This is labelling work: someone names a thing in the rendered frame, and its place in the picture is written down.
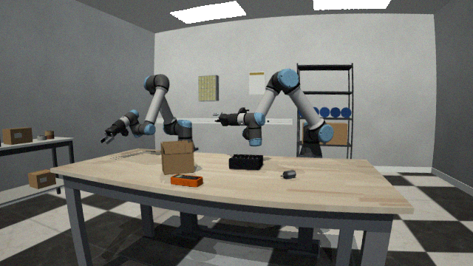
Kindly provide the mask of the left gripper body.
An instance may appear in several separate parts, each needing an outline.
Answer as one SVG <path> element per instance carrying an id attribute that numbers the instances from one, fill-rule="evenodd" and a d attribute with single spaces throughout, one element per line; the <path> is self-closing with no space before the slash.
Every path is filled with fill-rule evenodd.
<path id="1" fill-rule="evenodd" d="M 245 113 L 247 113 L 246 111 L 249 111 L 249 109 L 245 110 L 245 107 L 242 107 L 237 114 L 221 114 L 219 119 L 222 126 L 245 126 L 243 119 Z"/>

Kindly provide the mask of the brown cardboard box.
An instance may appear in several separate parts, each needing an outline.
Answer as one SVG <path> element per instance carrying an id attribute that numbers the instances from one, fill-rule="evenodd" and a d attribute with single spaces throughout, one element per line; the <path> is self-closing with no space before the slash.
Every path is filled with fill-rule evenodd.
<path id="1" fill-rule="evenodd" d="M 194 173 L 194 143 L 187 140 L 161 143 L 162 170 L 167 174 Z M 163 169 L 164 167 L 164 169 Z"/>

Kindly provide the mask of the black lighting desk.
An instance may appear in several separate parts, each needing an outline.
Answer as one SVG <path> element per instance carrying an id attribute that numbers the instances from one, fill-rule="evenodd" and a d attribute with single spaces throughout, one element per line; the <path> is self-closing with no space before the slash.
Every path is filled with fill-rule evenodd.
<path id="1" fill-rule="evenodd" d="M 263 155 L 234 154 L 229 159 L 230 169 L 260 170 L 263 165 Z"/>

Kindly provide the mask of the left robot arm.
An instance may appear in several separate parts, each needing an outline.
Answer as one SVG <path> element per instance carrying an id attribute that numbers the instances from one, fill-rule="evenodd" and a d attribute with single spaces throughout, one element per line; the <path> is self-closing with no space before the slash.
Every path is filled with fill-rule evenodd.
<path id="1" fill-rule="evenodd" d="M 243 120 L 247 127 L 242 131 L 242 136 L 249 140 L 250 146 L 262 145 L 262 126 L 265 125 L 265 116 L 275 97 L 283 91 L 285 95 L 290 96 L 307 121 L 303 126 L 303 145 L 300 155 L 311 157 L 321 155 L 321 148 L 317 141 L 329 142 L 333 138 L 333 127 L 326 124 L 324 119 L 319 117 L 301 90 L 300 85 L 299 76 L 292 69 L 283 69 L 277 74 L 275 72 L 272 75 L 256 111 L 254 113 L 245 113 L 244 115 Z"/>

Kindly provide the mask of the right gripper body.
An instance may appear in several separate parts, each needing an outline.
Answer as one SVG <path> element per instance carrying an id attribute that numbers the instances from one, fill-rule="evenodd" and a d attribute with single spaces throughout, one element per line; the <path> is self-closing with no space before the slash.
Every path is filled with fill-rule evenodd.
<path id="1" fill-rule="evenodd" d="M 121 133 L 123 136 L 129 135 L 128 130 L 126 129 L 129 126 L 130 122 L 129 119 L 125 116 L 117 120 L 115 123 L 112 124 L 105 132 L 109 137 L 111 137 L 111 133 L 115 136 L 117 133 Z"/>

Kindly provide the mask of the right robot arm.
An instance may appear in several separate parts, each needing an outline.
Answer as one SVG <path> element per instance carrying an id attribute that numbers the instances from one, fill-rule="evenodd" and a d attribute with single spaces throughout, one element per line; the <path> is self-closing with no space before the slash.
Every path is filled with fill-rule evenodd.
<path id="1" fill-rule="evenodd" d="M 165 94 L 169 90 L 169 79 L 163 74 L 148 76 L 144 83 L 144 88 L 153 95 L 151 105 L 149 107 L 144 124 L 139 124 L 139 113 L 132 110 L 124 116 L 129 119 L 129 127 L 135 137 L 141 137 L 143 134 L 153 135 L 155 133 L 155 121 L 160 111 L 163 121 L 163 131 L 169 135 L 177 135 L 178 141 L 192 140 L 192 124 L 191 121 L 181 121 L 173 117 L 166 100 Z"/>

